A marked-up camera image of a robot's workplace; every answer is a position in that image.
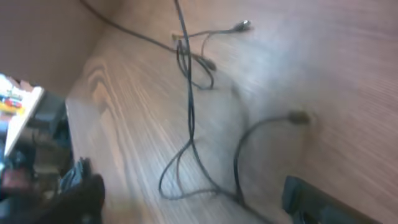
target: cable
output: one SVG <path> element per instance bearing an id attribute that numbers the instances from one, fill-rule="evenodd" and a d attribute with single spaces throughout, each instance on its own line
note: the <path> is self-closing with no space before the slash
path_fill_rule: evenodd
<path id="1" fill-rule="evenodd" d="M 162 171 L 159 179 L 159 184 L 158 184 L 158 191 L 160 193 L 160 196 L 163 198 L 166 198 L 168 200 L 180 200 L 188 197 L 192 197 L 194 195 L 198 194 L 204 194 L 204 193 L 212 193 L 212 194 L 223 194 L 227 196 L 229 199 L 240 205 L 243 209 L 245 209 L 247 212 L 253 214 L 256 216 L 258 219 L 262 220 L 264 223 L 272 223 L 267 217 L 262 216 L 259 212 L 257 212 L 255 209 L 251 208 L 246 202 L 244 201 L 244 195 L 242 188 L 239 183 L 239 174 L 238 174 L 238 159 L 240 152 L 242 150 L 242 146 L 244 143 L 247 141 L 248 137 L 255 131 L 257 130 L 260 126 L 274 122 L 274 121 L 283 121 L 283 120 L 289 120 L 293 124 L 307 124 L 309 123 L 309 117 L 306 113 L 302 111 L 292 111 L 290 112 L 287 116 L 279 116 L 275 118 L 268 118 L 264 119 L 253 126 L 251 126 L 245 133 L 242 135 L 241 139 L 239 140 L 238 146 L 235 150 L 234 154 L 234 162 L 233 162 L 233 169 L 234 169 L 234 179 L 235 179 L 235 184 L 236 184 L 236 192 L 232 193 L 229 192 L 228 190 L 225 190 L 221 186 L 219 186 L 209 175 L 206 167 L 203 165 L 203 163 L 200 160 L 200 156 L 198 154 L 194 138 L 195 138 L 195 104 L 194 104 L 194 99 L 193 99 L 193 91 L 192 91 L 192 86 L 197 87 L 199 90 L 209 90 L 213 88 L 214 84 L 214 78 L 213 75 L 211 74 L 210 70 L 216 70 L 215 64 L 205 58 L 203 56 L 203 51 L 205 47 L 206 41 L 215 34 L 230 34 L 233 32 L 242 32 L 245 30 L 248 30 L 250 27 L 250 22 L 249 21 L 242 21 L 239 24 L 236 24 L 233 28 L 228 29 L 228 30 L 206 30 L 202 31 L 196 34 L 191 34 L 188 35 L 187 33 L 187 28 L 185 27 L 185 21 L 183 19 L 183 14 L 182 10 L 180 8 L 180 4 L 178 0 L 174 0 L 175 8 L 178 13 L 178 18 L 180 19 L 181 23 L 181 28 L 182 28 L 182 35 L 175 35 L 173 38 L 177 41 L 177 49 L 173 49 L 165 44 L 162 44 L 154 39 L 151 39 L 149 37 L 146 37 L 142 34 L 139 34 L 137 32 L 131 31 L 129 29 L 126 29 L 119 24 L 114 23 L 113 21 L 107 19 L 104 17 L 102 14 L 97 12 L 94 8 L 92 8 L 85 0 L 80 0 L 80 2 L 89 10 L 91 11 L 95 16 L 97 16 L 99 19 L 101 19 L 103 22 L 119 29 L 120 31 L 123 31 L 127 34 L 133 35 L 137 38 L 140 38 L 142 40 L 146 40 L 150 43 L 153 43 L 155 45 L 158 45 L 159 47 L 162 47 L 165 50 L 168 50 L 169 52 L 176 53 L 177 56 L 177 65 L 183 74 L 183 76 L 187 79 L 187 86 L 188 86 L 188 132 L 189 132 L 189 140 L 187 143 L 185 143 L 184 147 L 182 147 L 176 155 L 173 156 L 173 158 L 169 161 L 169 163 L 166 165 L 165 169 Z M 205 35 L 207 34 L 207 37 L 205 38 L 205 41 L 203 41 L 202 47 L 201 47 L 201 55 L 196 55 L 192 54 L 190 50 L 190 44 L 189 44 L 189 38 L 190 37 L 196 37 L 199 35 Z M 211 79 L 211 84 L 208 87 L 201 87 L 200 85 L 197 85 L 195 82 L 192 81 L 192 59 L 196 60 L 205 70 L 205 72 L 209 75 Z M 193 154 L 195 156 L 195 160 L 203 173 L 203 175 L 206 177 L 206 179 L 209 181 L 209 183 L 213 186 L 213 188 L 210 189 L 200 189 L 200 190 L 194 190 L 193 192 L 189 193 L 183 193 L 181 195 L 177 196 L 172 196 L 172 195 L 166 195 L 163 192 L 162 189 L 162 183 L 164 176 L 170 166 L 174 163 L 175 160 L 180 160 L 182 157 L 183 153 L 187 151 L 189 147 L 192 147 Z"/>
<path id="2" fill-rule="evenodd" d="M 201 50 L 200 50 L 200 56 L 205 57 L 205 54 L 204 54 L 205 45 L 206 45 L 207 41 L 210 39 L 211 36 L 213 36 L 215 34 L 233 34 L 233 33 L 237 33 L 237 32 L 244 32 L 244 31 L 249 30 L 250 27 L 251 27 L 251 22 L 249 20 L 243 20 L 243 21 L 237 23 L 234 27 L 232 27 L 230 29 L 226 29 L 226 30 L 206 30 L 206 31 L 197 32 L 195 34 L 190 34 L 190 35 L 188 35 L 188 37 L 191 38 L 191 37 L 196 37 L 196 36 L 199 36 L 199 35 L 207 34 L 207 36 L 205 37 L 205 39 L 202 42 Z M 173 38 L 173 40 L 182 39 L 183 35 L 181 35 L 181 34 L 172 34 L 172 38 Z"/>
<path id="3" fill-rule="evenodd" d="M 183 19 L 183 15 L 182 15 L 182 11 L 181 11 L 181 8 L 180 8 L 180 4 L 178 3 L 178 0 L 174 0 L 174 3 L 175 3 L 175 7 L 176 7 L 176 10 L 177 10 L 177 13 L 178 13 L 178 18 L 180 19 L 181 28 L 182 28 L 182 32 L 183 32 L 183 36 L 184 36 L 184 41 L 185 41 L 185 49 L 186 49 L 186 53 L 187 53 L 186 55 L 182 54 L 182 51 L 181 51 L 181 49 L 182 49 L 182 41 L 178 40 L 178 47 L 177 47 L 178 67 L 180 68 L 181 72 L 184 74 L 184 76 L 188 80 L 188 132 L 189 132 L 189 140 L 184 145 L 184 147 L 181 150 L 179 150 L 179 152 L 176 155 L 174 155 L 172 160 L 167 164 L 166 168 L 162 172 L 162 175 L 160 176 L 160 180 L 159 180 L 159 186 L 158 186 L 159 188 L 158 188 L 158 190 L 159 190 L 161 196 L 163 196 L 163 197 L 165 197 L 167 199 L 172 199 L 172 200 L 178 200 L 178 199 L 181 199 L 181 198 L 187 198 L 187 197 L 191 197 L 191 196 L 194 196 L 194 195 L 197 195 L 197 194 L 201 194 L 201 193 L 205 193 L 205 192 L 206 193 L 208 193 L 208 192 L 221 193 L 221 194 L 229 197 L 232 201 L 238 203 L 246 211 L 249 211 L 253 215 L 255 215 L 258 218 L 260 218 L 263 222 L 271 223 L 271 221 L 268 218 L 263 217 L 261 214 L 259 214 L 257 211 L 255 211 L 253 208 L 251 208 L 250 206 L 248 206 L 244 202 L 241 202 L 241 201 L 237 200 L 237 196 L 235 194 L 232 194 L 232 193 L 228 192 L 227 190 L 223 189 L 222 187 L 220 187 L 210 177 L 208 171 L 206 170 L 205 166 L 202 164 L 202 162 L 200 160 L 200 157 L 198 155 L 198 151 L 196 149 L 196 145 L 195 145 L 195 142 L 194 142 L 194 138 L 195 138 L 195 104 L 194 104 L 193 92 L 192 92 L 192 60 L 191 60 L 191 55 L 190 55 L 189 37 L 188 37 L 188 34 L 187 34 L 187 29 L 185 27 L 185 21 Z M 182 194 L 181 196 L 177 196 L 177 197 L 167 197 L 166 195 L 164 195 L 163 190 L 162 190 L 162 181 L 163 181 L 164 175 L 165 175 L 166 171 L 169 169 L 169 167 L 171 166 L 171 164 L 174 162 L 174 160 L 176 160 L 179 157 L 181 157 L 182 154 L 189 148 L 189 146 L 192 147 L 195 159 L 196 159 L 197 164 L 199 165 L 199 168 L 201 169 L 203 175 L 212 184 L 214 189 L 196 190 L 194 192 L 191 192 L 191 193 L 188 193 L 188 194 Z"/>
<path id="4" fill-rule="evenodd" d="M 159 47 L 161 47 L 161 48 L 163 48 L 163 49 L 165 49 L 165 50 L 167 50 L 169 52 L 177 53 L 177 50 L 169 47 L 168 45 L 165 45 L 165 44 L 163 44 L 163 43 L 161 43 L 161 42 L 159 42 L 157 40 L 154 40 L 154 39 L 152 39 L 150 37 L 147 37 L 145 35 L 142 35 L 140 33 L 134 32 L 133 30 L 129 30 L 129 29 L 127 29 L 127 28 L 125 28 L 125 27 L 113 22 L 112 20 L 108 19 L 107 17 L 105 17 L 104 15 L 99 13 L 96 9 L 94 9 L 93 6 L 88 4 L 88 2 L 86 0 L 80 0 L 80 2 L 82 3 L 82 5 L 84 5 L 87 8 L 87 10 L 89 10 L 92 14 L 94 14 L 98 19 L 100 19 L 104 23 L 106 23 L 106 24 L 108 24 L 108 25 L 110 25 L 110 26 L 112 26 L 112 27 L 114 27 L 114 28 L 116 28 L 116 29 L 118 29 L 118 30 L 120 30 L 122 32 L 125 32 L 125 33 L 127 33 L 129 35 L 132 35 L 132 36 L 137 37 L 139 39 L 146 40 L 146 41 L 148 41 L 148 42 L 150 42 L 152 44 L 155 44 L 155 45 L 157 45 L 157 46 L 159 46 Z M 203 69 L 205 70 L 206 74 L 210 78 L 210 84 L 208 86 L 201 86 L 199 84 L 196 84 L 195 82 L 192 82 L 193 85 L 195 87 L 197 87 L 199 90 L 212 90 L 213 86 L 214 86 L 214 77 L 213 77 L 213 74 L 211 74 L 210 70 L 215 71 L 217 69 L 215 63 L 212 62 L 210 59 L 202 57 L 202 56 L 197 55 L 197 54 L 192 54 L 192 58 L 194 60 L 196 60 L 200 64 L 200 66 L 203 67 Z"/>

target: red object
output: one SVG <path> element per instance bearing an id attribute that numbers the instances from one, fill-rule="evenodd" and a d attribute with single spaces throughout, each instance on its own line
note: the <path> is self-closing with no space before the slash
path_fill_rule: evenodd
<path id="1" fill-rule="evenodd" d="M 15 107 L 15 108 L 21 108 L 21 107 L 22 107 L 22 103 L 15 102 L 15 101 L 12 101 L 12 100 L 10 100 L 10 99 L 6 99 L 6 100 L 4 101 L 4 103 L 5 103 L 6 105 L 8 105 L 8 106 L 12 106 L 12 107 Z"/>

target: black object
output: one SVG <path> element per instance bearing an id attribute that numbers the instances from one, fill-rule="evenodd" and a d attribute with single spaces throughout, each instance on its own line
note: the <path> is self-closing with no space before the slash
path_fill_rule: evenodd
<path id="1" fill-rule="evenodd" d="M 298 177 L 288 176 L 282 207 L 294 224 L 379 223 Z"/>
<path id="2" fill-rule="evenodd" d="M 0 218 L 0 224 L 71 224 L 85 215 L 100 214 L 105 198 L 105 186 L 100 175 L 83 180 L 70 190 L 56 196 L 45 205 L 28 212 Z"/>

